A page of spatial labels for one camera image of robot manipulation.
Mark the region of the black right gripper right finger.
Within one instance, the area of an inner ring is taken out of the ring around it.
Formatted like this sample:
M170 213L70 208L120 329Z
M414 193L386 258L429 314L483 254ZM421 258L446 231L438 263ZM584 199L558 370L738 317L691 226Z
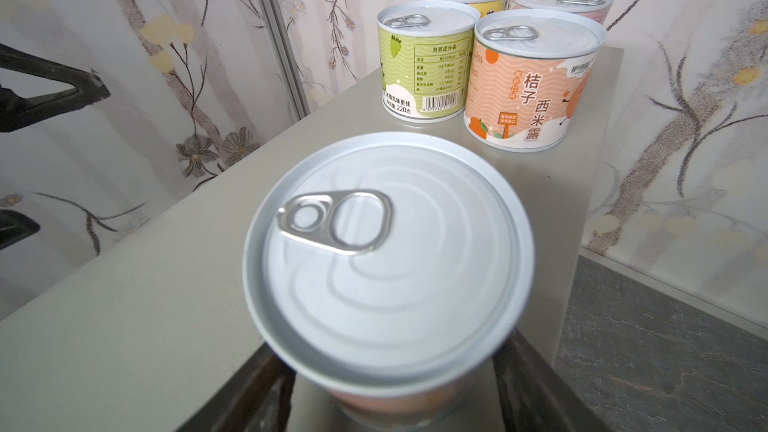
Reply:
M610 429L519 331L493 355L493 368L507 432Z

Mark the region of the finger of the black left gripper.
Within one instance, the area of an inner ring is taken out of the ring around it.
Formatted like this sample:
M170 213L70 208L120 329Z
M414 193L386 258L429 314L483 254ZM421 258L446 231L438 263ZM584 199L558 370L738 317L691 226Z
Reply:
M3 250L40 231L40 225L27 215L8 209L2 209L0 249Z
M111 96L94 70L83 70L1 46L1 70L32 79L19 88L17 81L1 81L1 131L12 133L54 117L94 105Z

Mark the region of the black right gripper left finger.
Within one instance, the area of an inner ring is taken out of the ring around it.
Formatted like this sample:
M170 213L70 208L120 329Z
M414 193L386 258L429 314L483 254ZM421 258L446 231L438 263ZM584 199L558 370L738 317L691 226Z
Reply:
M181 431L285 431L296 372L267 344L203 407L183 423Z

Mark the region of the brown label can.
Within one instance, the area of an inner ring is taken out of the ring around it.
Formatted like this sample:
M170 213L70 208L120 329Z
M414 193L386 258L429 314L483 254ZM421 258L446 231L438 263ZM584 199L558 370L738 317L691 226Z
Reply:
M567 133L607 33L580 15L542 9L489 14L475 42L463 124L487 146L538 152Z

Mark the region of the green label can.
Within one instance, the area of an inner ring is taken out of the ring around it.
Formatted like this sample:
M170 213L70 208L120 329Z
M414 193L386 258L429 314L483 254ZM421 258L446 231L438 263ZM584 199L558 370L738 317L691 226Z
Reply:
M462 113L481 13L446 0L409 1L377 15L382 103L413 123Z

